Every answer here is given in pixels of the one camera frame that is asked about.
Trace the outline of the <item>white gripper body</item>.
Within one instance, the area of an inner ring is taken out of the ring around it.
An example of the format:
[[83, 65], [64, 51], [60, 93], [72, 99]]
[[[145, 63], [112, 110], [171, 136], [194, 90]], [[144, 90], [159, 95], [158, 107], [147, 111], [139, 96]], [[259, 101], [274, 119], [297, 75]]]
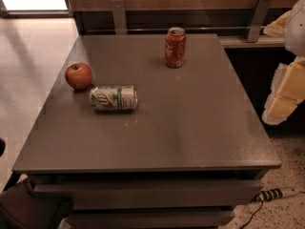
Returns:
[[305, 56], [305, 0], [298, 0], [290, 11], [285, 28], [285, 49]]

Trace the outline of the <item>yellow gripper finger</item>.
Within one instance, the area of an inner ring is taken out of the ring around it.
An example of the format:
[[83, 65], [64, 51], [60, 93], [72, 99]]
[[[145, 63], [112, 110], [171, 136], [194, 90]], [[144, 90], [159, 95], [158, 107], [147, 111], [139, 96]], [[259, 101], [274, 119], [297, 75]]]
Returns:
[[285, 33], [286, 22], [289, 18], [290, 11], [283, 13], [275, 21], [268, 24], [263, 33], [272, 37], [283, 37]]
[[305, 57], [297, 56], [291, 64], [280, 63], [275, 70], [262, 120], [269, 125], [278, 125], [286, 121], [304, 100]]

